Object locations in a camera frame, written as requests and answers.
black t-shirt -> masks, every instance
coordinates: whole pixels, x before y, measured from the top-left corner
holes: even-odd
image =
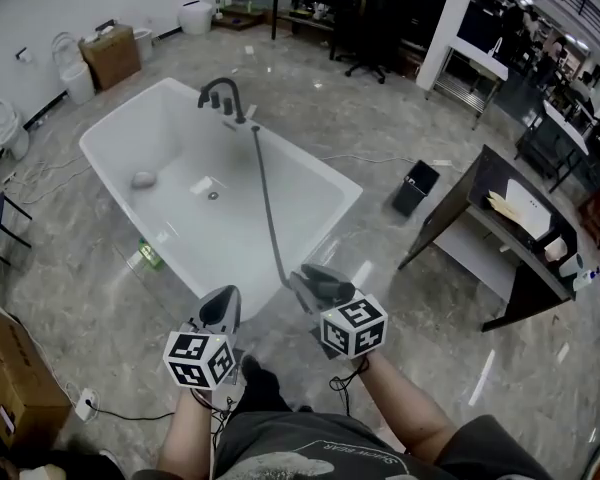
[[[133,480],[171,480],[142,471]],[[462,427],[436,465],[397,453],[353,418],[252,412],[236,416],[216,453],[218,480],[551,480],[492,416]]]

white cube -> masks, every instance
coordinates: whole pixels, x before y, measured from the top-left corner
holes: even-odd
[[[204,390],[216,389],[236,365],[224,334],[172,332],[162,359],[178,386]]]
[[[353,359],[384,345],[387,312],[373,295],[367,295],[323,311],[320,336],[322,343]]]

black shoe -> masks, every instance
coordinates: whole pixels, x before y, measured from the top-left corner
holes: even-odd
[[[262,367],[260,366],[260,363],[255,357],[253,357],[251,354],[247,354],[242,359],[241,370],[242,376],[248,384],[249,379],[252,378],[256,372],[262,370]]]

forearm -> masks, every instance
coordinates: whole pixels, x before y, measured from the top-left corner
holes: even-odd
[[[415,457],[435,462],[456,432],[455,425],[429,395],[379,352],[367,357],[369,369],[360,378],[389,428]]]
[[[188,390],[182,390],[160,451],[158,470],[178,475],[183,480],[209,478],[210,431],[211,411]]]

brown box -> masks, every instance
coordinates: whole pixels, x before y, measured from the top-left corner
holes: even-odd
[[[140,71],[140,56],[133,37],[133,28],[115,25],[92,43],[81,39],[80,52],[93,74],[96,86],[103,91]]]
[[[0,438],[12,452],[53,445],[71,410],[27,334],[0,313]]]

